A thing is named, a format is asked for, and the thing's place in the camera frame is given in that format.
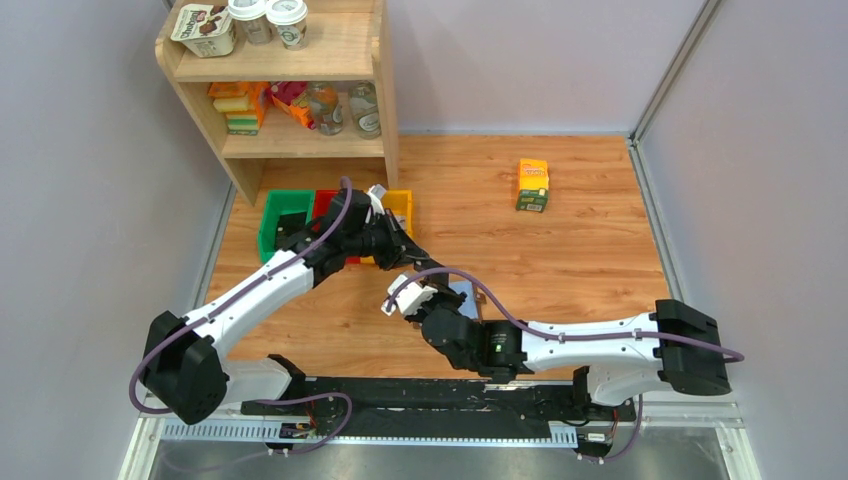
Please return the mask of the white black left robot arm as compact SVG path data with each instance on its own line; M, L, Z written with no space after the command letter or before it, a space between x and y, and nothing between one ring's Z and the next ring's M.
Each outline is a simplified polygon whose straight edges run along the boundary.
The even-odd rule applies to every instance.
M237 286L183 316L158 315L130 384L142 384L162 402L158 413L173 413L187 425L233 402L267 399L281 414L296 413L306 389L284 366L269 361L239 369L226 357L272 313L352 257L370 257L383 270L429 258L373 189L344 187L324 215L285 231L275 253Z

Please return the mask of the brown leather card holder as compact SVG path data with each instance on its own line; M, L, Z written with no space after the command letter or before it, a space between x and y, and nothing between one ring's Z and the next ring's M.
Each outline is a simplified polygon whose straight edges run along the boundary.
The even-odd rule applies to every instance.
M448 312L447 316L449 318L456 320L460 317L464 317L474 322L483 321L481 304L485 302L485 299L479 297L478 291L471 281L453 281L449 283L448 288L451 288L456 292L465 293L467 295L467 299L465 300L465 303L463 304L461 309L462 314L456 315Z

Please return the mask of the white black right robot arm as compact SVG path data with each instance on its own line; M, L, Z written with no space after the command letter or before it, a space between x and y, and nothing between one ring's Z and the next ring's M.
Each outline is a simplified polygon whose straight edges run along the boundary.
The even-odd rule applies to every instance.
M423 339L456 370L495 383L560 367L574 370L570 403L581 417L653 391L693 396L731 392L715 319L665 299L652 312L583 324L479 321L464 315L465 295L413 283L385 306L421 327Z

